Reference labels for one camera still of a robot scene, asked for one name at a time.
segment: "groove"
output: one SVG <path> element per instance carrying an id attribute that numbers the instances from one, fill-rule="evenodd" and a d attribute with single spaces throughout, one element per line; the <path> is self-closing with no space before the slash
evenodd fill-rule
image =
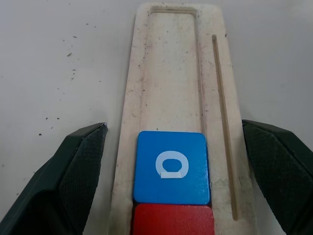
<path id="1" fill-rule="evenodd" d="M 234 220 L 238 220 L 238 217 L 239 217 L 239 215 L 238 215 L 238 203 L 237 203 L 237 195 L 236 195 L 235 182 L 234 182 L 234 170 L 233 170 L 233 162 L 232 162 L 232 152 L 231 152 L 230 134 L 229 134 L 229 126 L 228 126 L 228 117 L 227 117 L 226 101 L 225 101 L 225 94 L 224 94 L 224 87 L 223 87 L 223 78 L 222 78 L 222 70 L 221 70 L 221 63 L 220 63 L 219 47 L 218 47 L 216 35 L 212 35 L 212 43 L 213 43 L 216 77 L 217 77 L 217 83 L 218 83 L 218 88 L 219 88 L 219 97 L 220 97 L 220 105 L 221 105 L 222 124 L 223 124 L 223 133 L 224 133 L 224 144 L 225 144 L 228 181 L 229 181 L 228 186 L 229 186 L 229 191 L 230 191 L 232 216 L 233 216 Z"/>

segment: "wooden tray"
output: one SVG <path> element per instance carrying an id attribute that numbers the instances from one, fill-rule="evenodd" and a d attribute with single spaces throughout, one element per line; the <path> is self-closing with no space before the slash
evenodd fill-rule
<path id="1" fill-rule="evenodd" d="M 216 6 L 147 3 L 138 10 L 110 235 L 130 232 L 136 141 L 142 130 L 204 133 L 215 234 L 258 234 L 226 31 Z"/>

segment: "red block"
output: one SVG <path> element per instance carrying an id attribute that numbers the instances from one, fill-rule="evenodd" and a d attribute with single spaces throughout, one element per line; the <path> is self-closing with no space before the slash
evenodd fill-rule
<path id="1" fill-rule="evenodd" d="M 133 235 L 214 235 L 214 219 L 206 206 L 140 204 L 133 229 Z"/>

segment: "cube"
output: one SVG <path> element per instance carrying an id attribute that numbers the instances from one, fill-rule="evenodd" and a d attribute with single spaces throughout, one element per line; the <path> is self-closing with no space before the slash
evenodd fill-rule
<path id="1" fill-rule="evenodd" d="M 142 131 L 137 141 L 134 199 L 139 203 L 208 204 L 204 135 Z"/>
<path id="2" fill-rule="evenodd" d="M 133 235 L 214 235 L 213 213 L 207 206 L 140 204 Z"/>

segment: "white sticker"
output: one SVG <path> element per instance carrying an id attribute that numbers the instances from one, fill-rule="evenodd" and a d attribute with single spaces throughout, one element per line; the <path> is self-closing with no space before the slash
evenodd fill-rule
<path id="1" fill-rule="evenodd" d="M 168 159 L 178 160 L 181 163 L 181 169 L 176 172 L 166 171 L 163 167 L 163 162 Z M 189 162 L 185 155 L 177 151 L 165 151 L 156 158 L 156 171 L 161 176 L 161 179 L 181 179 L 184 178 L 189 170 Z"/>

